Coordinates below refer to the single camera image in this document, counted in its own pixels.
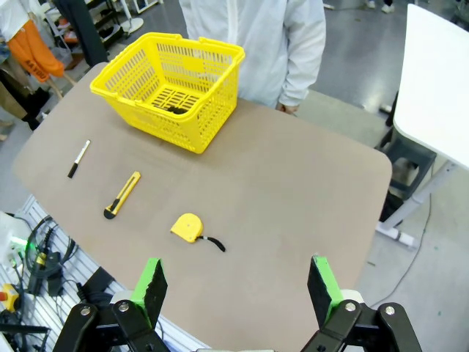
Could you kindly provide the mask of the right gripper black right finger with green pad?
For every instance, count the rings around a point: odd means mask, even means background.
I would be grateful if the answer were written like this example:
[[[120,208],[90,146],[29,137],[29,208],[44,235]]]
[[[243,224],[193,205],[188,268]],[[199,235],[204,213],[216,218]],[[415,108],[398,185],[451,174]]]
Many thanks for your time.
[[[421,351],[405,308],[384,303],[372,309],[357,291],[346,298],[326,257],[311,258],[307,287],[319,329],[303,351],[343,351],[348,346],[364,351]]]

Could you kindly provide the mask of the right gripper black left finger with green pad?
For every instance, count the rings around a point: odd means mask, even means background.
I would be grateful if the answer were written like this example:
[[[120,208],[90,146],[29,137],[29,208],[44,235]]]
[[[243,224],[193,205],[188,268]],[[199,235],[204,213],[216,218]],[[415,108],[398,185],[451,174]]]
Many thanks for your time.
[[[75,305],[53,347],[55,351],[168,351],[155,331],[168,285],[159,258],[150,258],[129,298],[105,307]]]

